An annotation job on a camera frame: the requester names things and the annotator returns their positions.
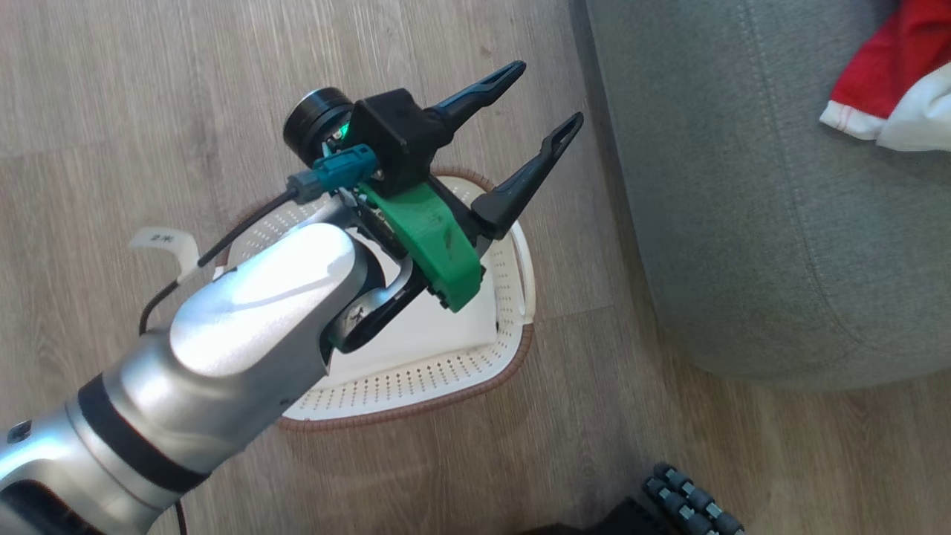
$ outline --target cable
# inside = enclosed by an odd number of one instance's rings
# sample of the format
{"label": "cable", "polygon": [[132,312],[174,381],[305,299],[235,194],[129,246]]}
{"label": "cable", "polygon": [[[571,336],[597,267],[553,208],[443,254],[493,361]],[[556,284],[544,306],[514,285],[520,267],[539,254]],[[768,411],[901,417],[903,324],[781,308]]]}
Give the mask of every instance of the cable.
{"label": "cable", "polygon": [[[294,188],[288,188],[287,191],[278,195],[266,205],[258,208],[252,213],[249,217],[245,218],[243,221],[238,223],[234,228],[228,231],[224,237],[218,241],[217,244],[212,246],[207,253],[203,254],[201,258],[198,259],[197,269],[204,268],[209,262],[215,259],[216,256],[221,253],[224,248],[231,245],[238,236],[244,234],[246,230],[251,228],[252,225],[259,222],[265,215],[274,211],[275,208],[280,205],[295,199],[298,196],[298,191]],[[159,293],[155,294],[155,297],[151,298],[146,306],[142,309],[142,315],[139,316],[139,336],[142,336],[148,330],[148,316],[152,314],[152,310],[155,309],[166,297],[171,295],[173,291],[179,286],[178,281],[172,281],[168,283],[164,288],[159,290]],[[175,502],[175,516],[178,518],[179,523],[179,533],[181,535],[188,535],[188,524],[185,521],[184,517],[184,506],[182,506],[182,501],[179,500]]]}

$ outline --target gray sofa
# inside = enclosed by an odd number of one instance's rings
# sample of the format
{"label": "gray sofa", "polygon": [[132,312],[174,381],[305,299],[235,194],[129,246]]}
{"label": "gray sofa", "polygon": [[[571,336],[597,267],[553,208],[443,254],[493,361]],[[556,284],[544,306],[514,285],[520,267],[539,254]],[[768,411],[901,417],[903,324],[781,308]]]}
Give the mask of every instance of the gray sofa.
{"label": "gray sofa", "polygon": [[590,0],[661,328],[696,365],[820,389],[951,364],[951,157],[819,114],[890,0]]}

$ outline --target teal connector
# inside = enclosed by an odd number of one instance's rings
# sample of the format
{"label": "teal connector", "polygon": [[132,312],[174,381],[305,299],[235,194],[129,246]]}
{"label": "teal connector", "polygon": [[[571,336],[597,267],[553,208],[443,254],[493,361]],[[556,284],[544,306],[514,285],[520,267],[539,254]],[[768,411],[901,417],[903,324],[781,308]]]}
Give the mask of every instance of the teal connector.
{"label": "teal connector", "polygon": [[355,188],[373,178],[377,156],[366,145],[357,145],[314,162],[313,170],[287,177],[287,187],[298,192],[295,202],[307,204],[328,191]]}

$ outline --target black cylindrical camera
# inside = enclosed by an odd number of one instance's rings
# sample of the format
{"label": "black cylindrical camera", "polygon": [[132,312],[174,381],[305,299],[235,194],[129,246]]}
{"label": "black cylindrical camera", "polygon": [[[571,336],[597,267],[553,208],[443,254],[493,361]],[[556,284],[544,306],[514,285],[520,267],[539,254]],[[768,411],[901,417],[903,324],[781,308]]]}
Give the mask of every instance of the black cylindrical camera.
{"label": "black cylindrical camera", "polygon": [[311,91],[284,122],[284,143],[309,168],[323,157],[323,142],[350,119],[354,103],[337,88]]}

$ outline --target robotic arm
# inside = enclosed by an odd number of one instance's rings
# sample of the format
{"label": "robotic arm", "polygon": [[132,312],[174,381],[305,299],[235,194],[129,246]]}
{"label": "robotic arm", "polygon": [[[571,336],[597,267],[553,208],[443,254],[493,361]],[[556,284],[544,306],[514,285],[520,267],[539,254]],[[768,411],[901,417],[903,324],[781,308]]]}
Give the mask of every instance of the robotic arm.
{"label": "robotic arm", "polygon": [[[334,348],[361,347],[423,290],[464,307],[481,284],[479,258],[583,122],[569,118],[471,209],[456,199],[430,175],[433,156],[524,70],[514,62],[427,109],[405,89],[356,104],[333,88],[304,97],[284,140],[308,170],[276,202],[330,202],[192,295],[62,406],[0,436],[0,530],[144,534],[326,375]],[[346,228],[399,263],[391,285]]]}

